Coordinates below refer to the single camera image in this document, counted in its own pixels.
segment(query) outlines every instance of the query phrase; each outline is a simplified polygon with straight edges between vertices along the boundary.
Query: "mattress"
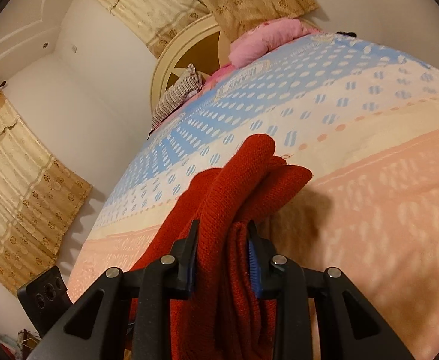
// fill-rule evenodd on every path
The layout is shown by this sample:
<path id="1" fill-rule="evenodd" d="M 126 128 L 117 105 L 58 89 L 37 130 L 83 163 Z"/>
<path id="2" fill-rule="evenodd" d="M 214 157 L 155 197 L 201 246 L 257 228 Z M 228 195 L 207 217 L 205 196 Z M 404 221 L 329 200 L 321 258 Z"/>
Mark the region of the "mattress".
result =
<path id="1" fill-rule="evenodd" d="M 289 256 L 301 251 L 308 268 L 341 268 L 415 358 L 432 359 L 439 351 L 439 70 L 342 35 L 286 44 L 171 115 L 103 207 L 71 273 L 70 297 L 110 266 L 129 269 L 191 178 L 223 166 L 256 133 L 314 174 L 283 213 L 298 228 L 290 222 L 276 232 L 276 246 Z"/>

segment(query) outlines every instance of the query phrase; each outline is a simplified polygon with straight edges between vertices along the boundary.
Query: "headboard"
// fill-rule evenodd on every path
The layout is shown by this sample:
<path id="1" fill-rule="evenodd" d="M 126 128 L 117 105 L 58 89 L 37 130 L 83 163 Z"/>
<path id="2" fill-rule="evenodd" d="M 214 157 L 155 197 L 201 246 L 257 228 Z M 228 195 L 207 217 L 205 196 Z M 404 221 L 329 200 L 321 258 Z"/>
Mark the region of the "headboard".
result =
<path id="1" fill-rule="evenodd" d="M 301 21 L 317 28 L 308 20 Z M 154 110 L 161 95 L 173 85 L 192 63 L 203 78 L 208 78 L 229 62 L 231 42 L 209 14 L 187 26 L 174 37 L 161 54 L 151 81 L 150 104 Z"/>

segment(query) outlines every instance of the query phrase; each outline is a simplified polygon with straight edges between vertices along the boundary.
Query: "metal screw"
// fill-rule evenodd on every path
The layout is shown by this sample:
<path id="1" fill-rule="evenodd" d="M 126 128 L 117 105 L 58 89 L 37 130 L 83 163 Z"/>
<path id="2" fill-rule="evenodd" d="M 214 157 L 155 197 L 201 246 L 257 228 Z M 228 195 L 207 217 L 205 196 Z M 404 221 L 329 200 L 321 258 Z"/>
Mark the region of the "metal screw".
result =
<path id="1" fill-rule="evenodd" d="M 329 268 L 328 269 L 328 275 L 332 278 L 337 279 L 341 276 L 341 271 L 338 268 Z"/>
<path id="2" fill-rule="evenodd" d="M 273 263 L 277 266 L 282 266 L 287 263 L 287 258 L 281 254 L 277 254 L 276 256 L 273 256 Z"/>
<path id="3" fill-rule="evenodd" d="M 161 264 L 165 264 L 166 266 L 172 264 L 174 262 L 175 258 L 174 256 L 171 256 L 170 254 L 167 254 L 166 256 L 161 257 Z"/>
<path id="4" fill-rule="evenodd" d="M 106 277 L 112 279 L 112 278 L 117 278 L 119 275 L 119 269 L 118 268 L 109 268 L 106 271 Z"/>

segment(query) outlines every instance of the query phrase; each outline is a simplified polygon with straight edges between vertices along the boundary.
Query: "triangular cutout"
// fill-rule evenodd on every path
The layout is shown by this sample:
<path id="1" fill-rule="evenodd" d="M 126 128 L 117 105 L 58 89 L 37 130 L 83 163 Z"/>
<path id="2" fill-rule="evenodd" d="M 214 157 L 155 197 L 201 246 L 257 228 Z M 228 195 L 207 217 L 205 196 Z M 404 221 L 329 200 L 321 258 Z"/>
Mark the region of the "triangular cutout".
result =
<path id="1" fill-rule="evenodd" d="M 379 334 L 380 328 L 377 323 L 361 307 L 350 292 L 344 291 L 343 299 L 347 313 L 350 316 L 351 328 L 355 339 L 361 340 Z"/>
<path id="2" fill-rule="evenodd" d="M 91 338 L 103 295 L 103 291 L 96 291 L 66 324 L 64 332 L 85 340 Z"/>

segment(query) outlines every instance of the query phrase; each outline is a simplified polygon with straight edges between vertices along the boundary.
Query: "red knit fabric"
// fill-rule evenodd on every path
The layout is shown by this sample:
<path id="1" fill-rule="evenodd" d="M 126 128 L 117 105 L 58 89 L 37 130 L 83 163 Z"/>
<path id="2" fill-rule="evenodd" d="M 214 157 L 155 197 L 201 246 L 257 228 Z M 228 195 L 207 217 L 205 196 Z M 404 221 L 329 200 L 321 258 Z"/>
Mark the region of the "red knit fabric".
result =
<path id="1" fill-rule="evenodd" d="M 251 290 L 246 225 L 279 210 L 312 177 L 274 152 L 272 138 L 252 135 L 224 168 L 197 174 L 131 268 L 168 254 L 176 239 L 187 236 L 191 221 L 200 220 L 195 293 L 187 302 L 171 302 L 173 360 L 271 358 L 275 302 L 258 301 Z"/>

